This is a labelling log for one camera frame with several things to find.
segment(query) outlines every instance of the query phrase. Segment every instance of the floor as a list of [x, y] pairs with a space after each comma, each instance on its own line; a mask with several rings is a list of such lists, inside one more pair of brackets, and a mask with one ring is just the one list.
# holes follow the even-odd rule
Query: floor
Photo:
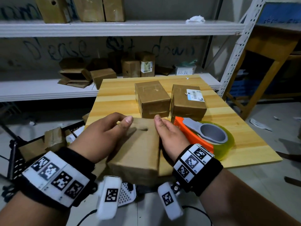
[[[41, 113], [36, 126], [29, 126], [27, 121], [22, 119], [23, 125], [10, 125], [10, 128], [26, 140], [36, 138], [44, 131], [57, 126], [69, 125], [80, 120], [80, 117], [87, 113], [86, 110], [64, 110], [57, 113]], [[301, 141], [297, 138], [301, 122], [293, 119], [301, 117], [301, 103], [278, 103], [257, 105], [249, 118], [268, 125], [273, 131], [259, 129], [251, 126], [275, 151], [290, 154], [301, 154]], [[1, 151], [8, 145], [9, 137], [0, 130]], [[280, 163], [258, 165], [244, 168], [230, 169], [232, 173], [242, 179], [246, 184], [263, 195], [268, 200], [279, 206], [285, 212], [301, 222], [301, 188], [284, 182], [283, 177], [289, 176], [301, 180], [301, 163], [291, 162], [284, 159]], [[0, 179], [0, 186], [6, 184]], [[90, 211], [96, 209], [98, 197], [90, 195], [77, 208], [71, 209], [71, 214], [67, 226], [77, 225], [78, 222]], [[183, 205], [192, 205], [202, 209], [202, 205], [193, 193], [182, 194], [180, 202]], [[0, 209], [5, 205], [0, 198]], [[98, 222], [95, 215], [85, 219], [81, 226], [94, 225], [165, 225], [170, 224], [164, 208], [156, 193], [146, 194], [139, 201], [121, 207], [117, 210], [113, 220]], [[209, 220], [194, 209], [185, 209], [183, 217], [172, 222], [172, 225], [210, 225]]]

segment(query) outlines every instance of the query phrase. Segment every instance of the barcode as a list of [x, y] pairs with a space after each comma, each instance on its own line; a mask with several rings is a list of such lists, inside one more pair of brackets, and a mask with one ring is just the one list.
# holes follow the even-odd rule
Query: barcode
[[197, 93], [195, 91], [192, 91], [192, 96], [194, 99], [197, 99]]

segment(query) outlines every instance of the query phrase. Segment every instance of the blue crate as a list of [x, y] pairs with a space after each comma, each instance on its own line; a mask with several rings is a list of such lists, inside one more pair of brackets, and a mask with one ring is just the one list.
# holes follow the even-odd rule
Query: blue crate
[[[252, 96], [257, 90], [260, 83], [261, 80], [250, 80], [250, 79], [234, 81], [230, 90], [230, 94], [233, 97]], [[265, 93], [269, 93], [272, 87], [273, 87], [273, 82], [266, 89]]]

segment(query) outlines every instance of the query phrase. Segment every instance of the label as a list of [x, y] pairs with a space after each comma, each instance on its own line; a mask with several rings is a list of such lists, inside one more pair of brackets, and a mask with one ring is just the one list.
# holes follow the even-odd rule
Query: label
[[65, 14], [67, 22], [71, 22], [70, 15], [69, 15], [67, 8], [64, 8], [64, 14]]
[[178, 67], [177, 75], [192, 75], [193, 67]]
[[148, 73], [153, 71], [153, 62], [140, 62], [140, 71]]
[[200, 90], [187, 89], [187, 98], [190, 101], [205, 102]]

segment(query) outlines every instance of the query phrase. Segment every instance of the white metal shelf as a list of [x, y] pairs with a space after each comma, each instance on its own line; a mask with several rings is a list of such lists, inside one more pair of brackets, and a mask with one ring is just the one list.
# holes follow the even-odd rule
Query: white metal shelf
[[188, 23], [184, 20], [72, 22], [45, 24], [42, 20], [0, 21], [0, 37], [241, 35], [245, 25], [228, 21]]
[[[0, 76], [0, 102], [31, 101], [61, 98], [96, 97], [98, 90], [94, 83], [84, 89], [58, 84], [57, 72], [53, 71], [20, 71], [6, 72]], [[220, 87], [219, 81], [209, 73], [200, 74], [201, 78], [214, 90]]]

